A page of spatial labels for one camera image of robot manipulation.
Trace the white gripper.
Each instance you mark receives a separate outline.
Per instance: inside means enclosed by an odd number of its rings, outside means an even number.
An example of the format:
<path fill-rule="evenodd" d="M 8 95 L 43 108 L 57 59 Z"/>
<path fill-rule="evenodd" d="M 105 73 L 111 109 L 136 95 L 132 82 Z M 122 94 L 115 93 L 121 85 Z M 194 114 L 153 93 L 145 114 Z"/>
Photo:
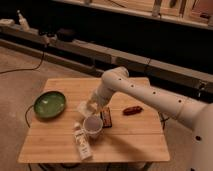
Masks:
<path fill-rule="evenodd" d="M 98 87 L 91 95 L 91 100 L 97 104 L 95 115 L 99 116 L 105 107 L 111 100 L 114 92 L 106 87 Z M 86 109 L 90 112 L 94 112 L 94 107 L 91 103 L 86 103 Z"/>

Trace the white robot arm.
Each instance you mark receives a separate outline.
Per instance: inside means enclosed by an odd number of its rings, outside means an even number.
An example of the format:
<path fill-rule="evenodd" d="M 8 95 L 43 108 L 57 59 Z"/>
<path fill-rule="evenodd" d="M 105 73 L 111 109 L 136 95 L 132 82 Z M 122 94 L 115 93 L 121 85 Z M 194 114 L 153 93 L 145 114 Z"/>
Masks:
<path fill-rule="evenodd" d="M 127 94 L 192 130 L 194 140 L 187 171 L 213 171 L 213 103 L 134 83 L 125 67 L 117 67 L 102 74 L 86 109 L 100 111 L 116 92 Z"/>

